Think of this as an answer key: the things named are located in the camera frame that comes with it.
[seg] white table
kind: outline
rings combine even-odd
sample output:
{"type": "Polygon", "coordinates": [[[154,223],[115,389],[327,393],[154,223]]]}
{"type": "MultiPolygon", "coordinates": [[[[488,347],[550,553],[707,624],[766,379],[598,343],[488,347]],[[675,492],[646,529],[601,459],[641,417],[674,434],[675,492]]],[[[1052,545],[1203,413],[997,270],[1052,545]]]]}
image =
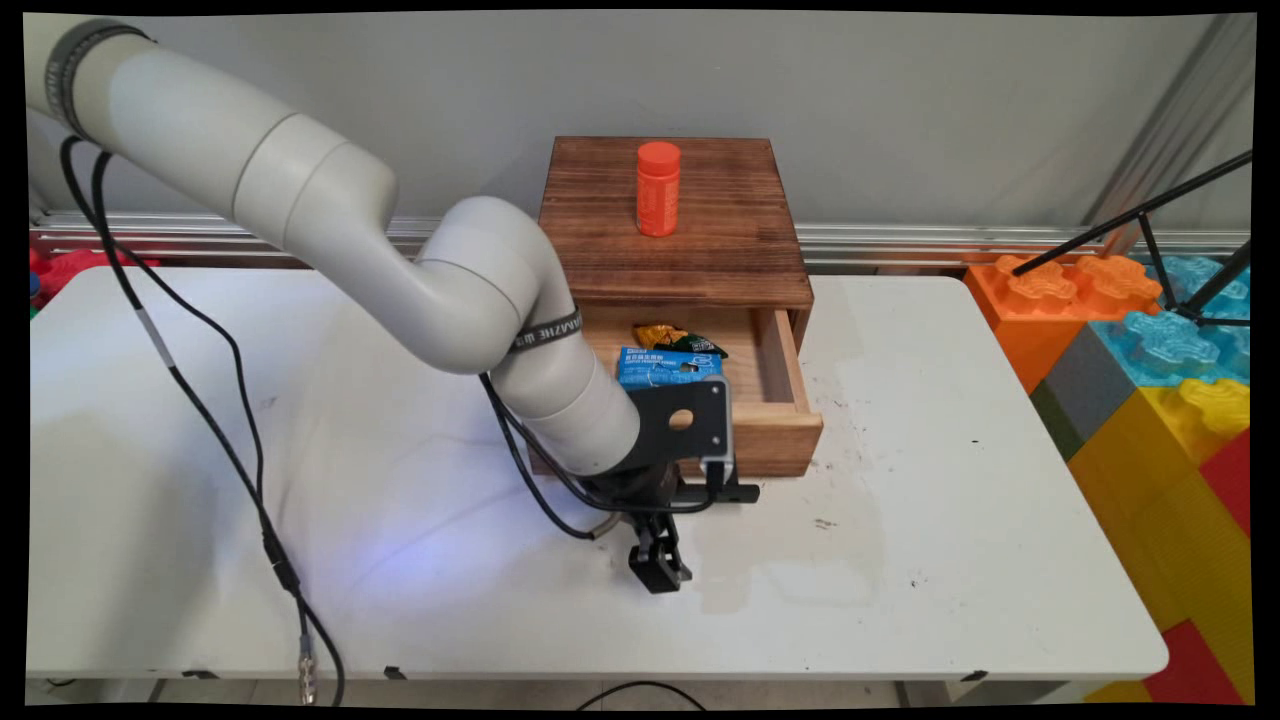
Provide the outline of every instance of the white table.
{"type": "MultiPolygon", "coordinates": [[[[538,511],[475,378],[417,363],[315,273],[161,272],[241,343],[266,505],[352,678],[1108,680],[1166,662],[956,281],[813,278],[800,360],[826,430],[808,475],[680,516],[694,579],[650,596],[628,528],[573,541],[538,511]]],[[[136,274],[252,468],[221,340],[136,274]]],[[[109,270],[32,322],[31,366],[28,676],[293,678],[294,610],[251,505],[109,270]]],[[[544,492],[579,527],[598,516],[544,492]]]]}

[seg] cable connector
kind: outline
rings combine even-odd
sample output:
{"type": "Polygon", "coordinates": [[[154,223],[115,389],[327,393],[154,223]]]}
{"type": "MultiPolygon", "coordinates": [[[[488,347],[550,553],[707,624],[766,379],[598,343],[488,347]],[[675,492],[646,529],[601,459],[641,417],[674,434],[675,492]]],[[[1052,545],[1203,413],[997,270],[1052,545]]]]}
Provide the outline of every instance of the cable connector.
{"type": "Polygon", "coordinates": [[[293,570],[293,565],[284,553],[284,548],[280,547],[280,541],[275,536],[264,532],[262,550],[266,551],[266,559],[271,564],[271,570],[275,570],[275,577],[280,580],[280,587],[289,594],[297,596],[301,592],[302,582],[298,580],[298,574],[293,570]]]}
{"type": "Polygon", "coordinates": [[[298,701],[302,705],[316,703],[317,693],[316,660],[311,655],[311,635],[298,638],[298,701]]]}

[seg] blue carton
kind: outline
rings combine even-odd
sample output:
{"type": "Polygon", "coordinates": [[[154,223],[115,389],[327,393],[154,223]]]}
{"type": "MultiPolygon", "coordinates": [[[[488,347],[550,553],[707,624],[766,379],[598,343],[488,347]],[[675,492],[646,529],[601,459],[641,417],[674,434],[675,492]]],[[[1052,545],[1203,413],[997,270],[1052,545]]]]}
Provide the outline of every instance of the blue carton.
{"type": "Polygon", "coordinates": [[[622,389],[696,383],[721,374],[716,354],[677,352],[623,347],[618,354],[618,383],[622,389]]]}

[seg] wooden box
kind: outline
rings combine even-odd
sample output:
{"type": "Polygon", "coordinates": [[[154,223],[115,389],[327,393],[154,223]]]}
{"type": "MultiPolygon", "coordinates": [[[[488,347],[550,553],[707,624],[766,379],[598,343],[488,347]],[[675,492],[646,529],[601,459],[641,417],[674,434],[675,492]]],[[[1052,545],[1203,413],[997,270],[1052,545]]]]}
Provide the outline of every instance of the wooden box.
{"type": "Polygon", "coordinates": [[[730,354],[740,474],[804,475],[822,434],[796,360],[813,290],[768,140],[558,137],[538,222],[607,369],[637,323],[709,338],[730,354]],[[681,150],[678,220],[662,238],[636,229],[636,149],[650,140],[681,150]]]}

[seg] red foam block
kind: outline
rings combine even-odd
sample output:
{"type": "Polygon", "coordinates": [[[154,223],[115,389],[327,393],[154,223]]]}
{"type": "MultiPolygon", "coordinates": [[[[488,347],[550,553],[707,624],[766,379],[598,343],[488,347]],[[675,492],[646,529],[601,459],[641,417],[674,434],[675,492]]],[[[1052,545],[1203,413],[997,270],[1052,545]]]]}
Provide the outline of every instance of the red foam block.
{"type": "Polygon", "coordinates": [[[1249,429],[1235,436],[1217,455],[1201,465],[1201,475],[1222,501],[1236,524],[1249,534],[1249,429]]]}
{"type": "MultiPolygon", "coordinates": [[[[109,265],[106,255],[92,250],[73,250],[65,255],[58,255],[52,260],[46,260],[36,249],[28,249],[28,263],[31,269],[40,275],[40,293],[32,300],[36,307],[44,307],[59,292],[72,282],[72,278],[90,268],[109,265]]],[[[143,260],[147,265],[156,268],[159,260],[143,260]]],[[[133,260],[120,256],[122,265],[133,265],[133,260]]]]}
{"type": "Polygon", "coordinates": [[[1153,702],[1244,705],[1190,620],[1165,630],[1164,637],[1169,666],[1142,682],[1153,702]]]}

